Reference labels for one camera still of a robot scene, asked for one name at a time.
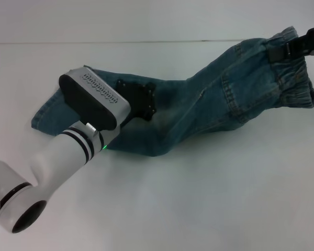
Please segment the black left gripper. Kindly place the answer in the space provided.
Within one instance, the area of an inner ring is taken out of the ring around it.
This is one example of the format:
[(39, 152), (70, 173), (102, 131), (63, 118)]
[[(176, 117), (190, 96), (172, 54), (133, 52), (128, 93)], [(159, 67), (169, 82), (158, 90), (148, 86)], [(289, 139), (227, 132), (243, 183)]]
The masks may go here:
[(150, 121), (156, 113), (155, 107), (156, 85), (152, 82), (139, 84), (137, 82), (126, 82), (118, 79), (116, 92), (120, 94), (130, 105), (130, 112), (124, 122), (134, 118)]

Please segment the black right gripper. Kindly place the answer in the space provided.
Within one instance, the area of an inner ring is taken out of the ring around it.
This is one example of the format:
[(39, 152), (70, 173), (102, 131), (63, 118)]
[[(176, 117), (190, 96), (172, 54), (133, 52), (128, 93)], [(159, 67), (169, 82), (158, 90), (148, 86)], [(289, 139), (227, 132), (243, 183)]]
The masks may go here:
[(314, 55), (314, 28), (309, 29), (304, 36), (290, 40), (281, 47), (268, 49), (267, 55), (270, 63)]

